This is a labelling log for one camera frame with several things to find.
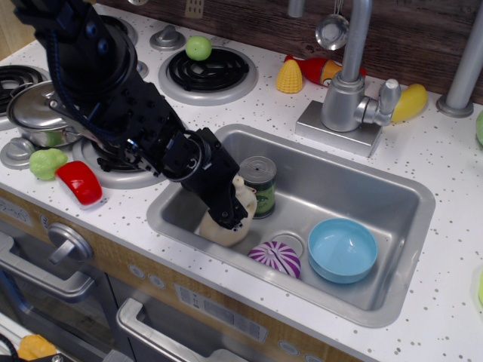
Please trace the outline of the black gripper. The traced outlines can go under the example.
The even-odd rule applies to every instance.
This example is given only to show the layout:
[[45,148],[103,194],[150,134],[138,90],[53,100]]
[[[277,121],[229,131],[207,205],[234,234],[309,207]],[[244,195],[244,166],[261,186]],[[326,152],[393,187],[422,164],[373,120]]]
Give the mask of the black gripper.
[[216,224],[233,229],[248,216],[232,184],[239,166],[209,129],[178,132],[162,162],[164,176],[195,193]]

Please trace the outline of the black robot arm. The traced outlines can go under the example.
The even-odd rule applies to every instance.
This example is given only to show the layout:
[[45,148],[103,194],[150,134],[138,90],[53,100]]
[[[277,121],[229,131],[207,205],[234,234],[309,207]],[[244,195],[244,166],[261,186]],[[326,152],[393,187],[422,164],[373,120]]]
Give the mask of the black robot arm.
[[16,1],[14,13],[34,28],[56,94],[78,126],[124,163],[194,192],[225,229],[248,215],[235,195],[232,156],[207,128],[187,130],[156,86],[142,79],[126,34],[84,1]]

